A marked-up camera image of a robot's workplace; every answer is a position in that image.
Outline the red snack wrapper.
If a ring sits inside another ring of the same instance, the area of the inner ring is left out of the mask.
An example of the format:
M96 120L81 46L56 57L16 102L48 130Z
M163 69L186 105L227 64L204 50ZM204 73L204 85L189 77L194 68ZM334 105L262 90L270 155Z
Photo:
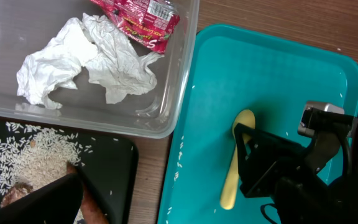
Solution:
M161 0L91 0L125 35L163 54L180 21L176 7Z

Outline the yellow plastic spoon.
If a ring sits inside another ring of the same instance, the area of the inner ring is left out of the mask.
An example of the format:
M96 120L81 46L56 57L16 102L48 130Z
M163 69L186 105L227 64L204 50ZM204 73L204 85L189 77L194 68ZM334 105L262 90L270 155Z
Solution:
M241 111L235 118L232 125L232 135L234 135L234 128L237 124L243 124L250 128L255 128L255 116L251 110ZM226 180L221 192L220 206L225 210L233 209L236 201L237 189L239 182L238 173L238 157L237 157L237 144L235 144L232 161L227 172Z

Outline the white napkin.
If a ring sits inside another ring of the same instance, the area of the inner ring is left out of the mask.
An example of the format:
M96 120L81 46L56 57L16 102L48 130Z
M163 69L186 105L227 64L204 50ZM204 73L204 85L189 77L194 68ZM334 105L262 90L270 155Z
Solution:
M129 39L106 16L72 17L48 44L26 56L16 74L17 95L32 105L55 110L61 103L48 95L57 88L76 89L73 79L86 68L89 82L106 89L106 103L153 90L157 78L149 65L162 58L140 56Z

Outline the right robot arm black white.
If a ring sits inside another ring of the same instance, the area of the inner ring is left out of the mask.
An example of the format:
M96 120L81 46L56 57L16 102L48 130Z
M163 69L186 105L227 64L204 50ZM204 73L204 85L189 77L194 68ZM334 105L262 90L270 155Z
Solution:
M270 197L281 223L358 223L358 172L347 140L356 117L304 109L308 146L238 122L234 125L240 190Z

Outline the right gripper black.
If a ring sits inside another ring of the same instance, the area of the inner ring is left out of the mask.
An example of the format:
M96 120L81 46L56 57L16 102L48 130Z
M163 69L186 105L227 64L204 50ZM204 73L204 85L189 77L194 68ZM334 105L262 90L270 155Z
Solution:
M270 197L282 223L341 221L328 186L300 157L301 144L241 123L234 136L244 197Z

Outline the brown sausage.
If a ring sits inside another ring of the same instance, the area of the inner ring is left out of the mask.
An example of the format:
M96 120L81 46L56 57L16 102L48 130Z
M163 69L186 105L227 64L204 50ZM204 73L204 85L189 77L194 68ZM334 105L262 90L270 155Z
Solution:
M80 210L83 214L86 224L109 224L106 215L102 212L99 205L94 200L92 194L88 190L84 180L80 176L83 187L83 199Z

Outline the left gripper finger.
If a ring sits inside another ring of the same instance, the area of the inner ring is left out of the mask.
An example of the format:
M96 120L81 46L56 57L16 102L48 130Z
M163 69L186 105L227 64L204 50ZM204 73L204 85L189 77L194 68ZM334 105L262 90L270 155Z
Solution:
M62 178L0 208L0 223L74 223L83 199L80 176L88 188L84 175L69 166Z

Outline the brown food piece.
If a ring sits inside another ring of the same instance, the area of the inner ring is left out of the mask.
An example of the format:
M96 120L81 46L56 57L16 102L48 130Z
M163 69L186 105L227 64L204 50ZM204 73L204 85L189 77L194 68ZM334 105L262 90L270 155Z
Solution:
M24 182L16 183L8 190L7 194L3 196L1 208L8 206L26 195L29 195L31 192L33 192L33 186Z

